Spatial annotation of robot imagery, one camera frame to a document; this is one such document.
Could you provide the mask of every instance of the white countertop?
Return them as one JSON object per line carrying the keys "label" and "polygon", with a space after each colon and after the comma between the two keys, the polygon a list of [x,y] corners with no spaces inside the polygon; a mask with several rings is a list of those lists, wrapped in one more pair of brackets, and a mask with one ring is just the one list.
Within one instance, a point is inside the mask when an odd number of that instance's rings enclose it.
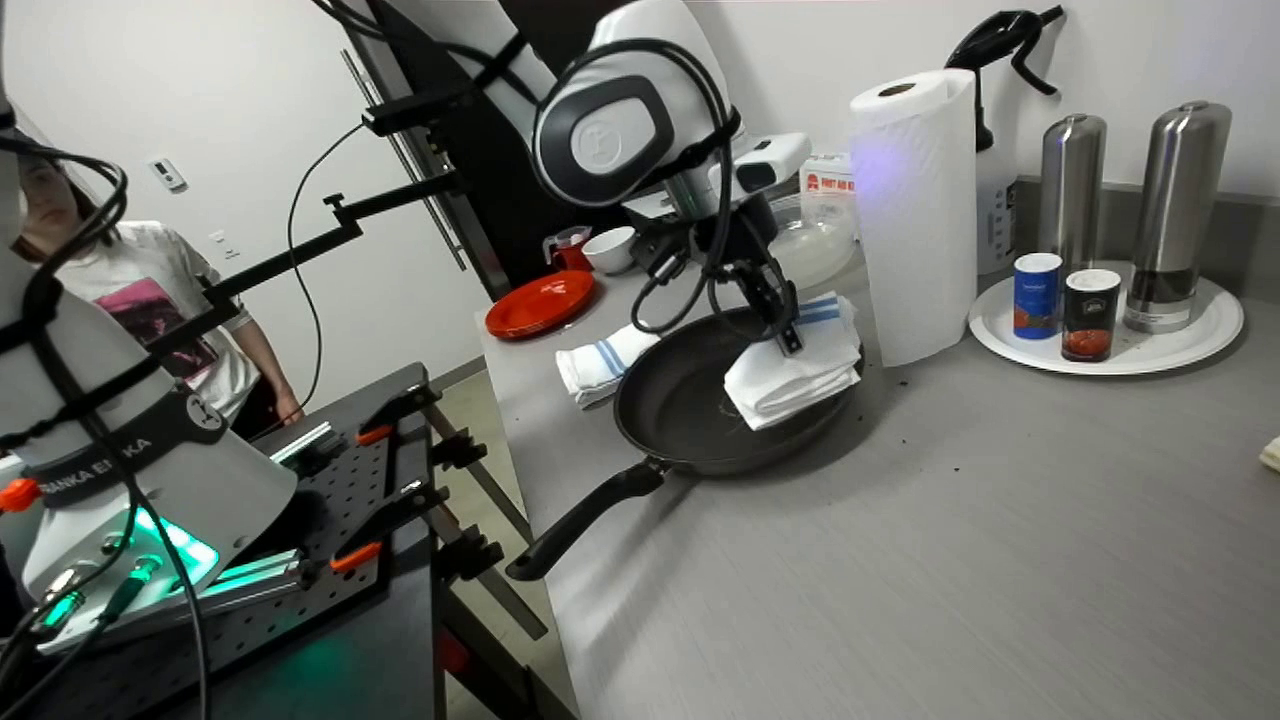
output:
{"label": "white countertop", "polygon": [[[623,310],[482,338],[533,530],[639,462],[550,370]],[[1277,720],[1280,302],[1242,310],[1235,347],[1152,381],[964,340],[870,373],[792,473],[618,503],[549,576],[581,718]]]}

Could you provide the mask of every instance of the small white container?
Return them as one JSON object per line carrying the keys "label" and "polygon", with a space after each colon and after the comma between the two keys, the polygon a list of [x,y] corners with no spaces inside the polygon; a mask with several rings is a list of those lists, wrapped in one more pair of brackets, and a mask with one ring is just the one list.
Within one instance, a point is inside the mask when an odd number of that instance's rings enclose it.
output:
{"label": "small white container", "polygon": [[585,258],[594,271],[626,271],[632,268],[632,245],[636,245],[636,230],[632,226],[618,226],[618,230],[608,230],[601,235],[591,235],[585,245]]}

